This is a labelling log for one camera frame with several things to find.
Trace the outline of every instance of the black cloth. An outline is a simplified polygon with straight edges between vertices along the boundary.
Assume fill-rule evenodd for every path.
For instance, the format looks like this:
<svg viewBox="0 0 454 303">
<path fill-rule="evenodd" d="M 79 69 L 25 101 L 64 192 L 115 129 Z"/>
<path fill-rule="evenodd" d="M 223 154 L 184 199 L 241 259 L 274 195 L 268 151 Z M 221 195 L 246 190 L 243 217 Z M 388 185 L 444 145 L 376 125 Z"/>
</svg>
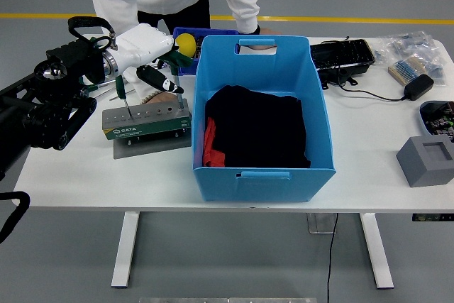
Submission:
<svg viewBox="0 0 454 303">
<path fill-rule="evenodd" d="M 153 14 L 137 12 L 139 23 L 147 23 L 157 28 L 157 22 L 163 20 L 172 35 L 176 27 L 211 28 L 209 0 L 199 0 L 194 5 L 173 14 Z"/>
<path fill-rule="evenodd" d="M 227 85 L 205 106 L 226 167 L 308 168 L 301 101 Z"/>
</svg>

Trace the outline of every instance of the black pants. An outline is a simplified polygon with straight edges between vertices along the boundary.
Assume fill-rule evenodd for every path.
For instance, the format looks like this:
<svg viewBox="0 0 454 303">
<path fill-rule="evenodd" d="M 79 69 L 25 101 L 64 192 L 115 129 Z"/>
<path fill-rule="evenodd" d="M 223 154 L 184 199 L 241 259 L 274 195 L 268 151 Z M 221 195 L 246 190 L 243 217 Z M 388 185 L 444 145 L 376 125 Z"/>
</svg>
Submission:
<svg viewBox="0 0 454 303">
<path fill-rule="evenodd" d="M 139 23 L 148 23 L 155 28 L 157 28 L 157 22 L 162 19 L 170 34 L 173 34 L 173 30 L 177 26 L 183 28 L 211 28 L 209 0 L 199 0 L 194 5 L 173 14 L 153 14 L 138 11 L 137 17 Z"/>
</svg>

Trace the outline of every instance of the yellow ball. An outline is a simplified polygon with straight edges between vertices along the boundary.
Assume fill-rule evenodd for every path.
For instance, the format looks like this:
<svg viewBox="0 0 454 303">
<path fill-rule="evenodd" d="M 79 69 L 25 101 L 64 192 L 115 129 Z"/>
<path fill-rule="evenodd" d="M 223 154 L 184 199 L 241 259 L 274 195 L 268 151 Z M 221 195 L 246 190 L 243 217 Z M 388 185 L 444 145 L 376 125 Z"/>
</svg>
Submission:
<svg viewBox="0 0 454 303">
<path fill-rule="evenodd" d="M 182 33 L 175 38 L 175 42 L 179 46 L 179 53 L 187 57 L 193 58 L 196 53 L 196 40 L 189 33 Z"/>
</svg>

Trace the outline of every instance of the black power adapter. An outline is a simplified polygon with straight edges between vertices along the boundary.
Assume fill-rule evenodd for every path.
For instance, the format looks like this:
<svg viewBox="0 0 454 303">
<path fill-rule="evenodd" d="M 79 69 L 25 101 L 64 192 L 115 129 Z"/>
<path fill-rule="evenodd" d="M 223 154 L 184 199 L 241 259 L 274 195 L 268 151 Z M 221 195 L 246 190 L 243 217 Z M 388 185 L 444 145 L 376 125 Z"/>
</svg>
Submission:
<svg viewBox="0 0 454 303">
<path fill-rule="evenodd" d="M 428 75 L 419 75 L 416 79 L 408 83 L 404 88 L 405 99 L 416 101 L 419 97 L 423 96 L 426 92 L 432 89 L 433 79 Z"/>
</svg>

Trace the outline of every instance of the blue plastic basket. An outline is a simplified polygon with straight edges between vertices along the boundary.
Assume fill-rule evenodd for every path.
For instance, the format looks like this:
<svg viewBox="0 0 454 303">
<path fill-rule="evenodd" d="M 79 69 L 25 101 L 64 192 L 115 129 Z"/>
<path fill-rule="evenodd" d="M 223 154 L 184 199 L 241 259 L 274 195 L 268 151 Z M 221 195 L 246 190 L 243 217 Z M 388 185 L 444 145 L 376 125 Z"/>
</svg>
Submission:
<svg viewBox="0 0 454 303">
<path fill-rule="evenodd" d="M 238 46 L 242 45 L 277 48 L 273 55 L 242 55 L 238 53 Z M 311 168 L 204 167 L 205 104 L 225 85 L 300 99 L 306 126 L 306 157 Z M 206 201 L 309 201 L 336 171 L 325 101 L 307 38 L 277 35 L 205 38 L 196 72 L 192 148 L 194 175 Z"/>
<path fill-rule="evenodd" d="M 182 28 L 176 27 L 173 30 L 173 38 L 178 37 L 182 33 L 189 33 L 197 40 L 200 37 L 206 37 L 208 35 L 238 35 L 237 30 L 219 30 L 214 28 Z M 178 75 L 195 75 L 197 71 L 197 65 L 199 64 L 199 58 L 194 58 L 190 67 L 179 67 Z"/>
</svg>

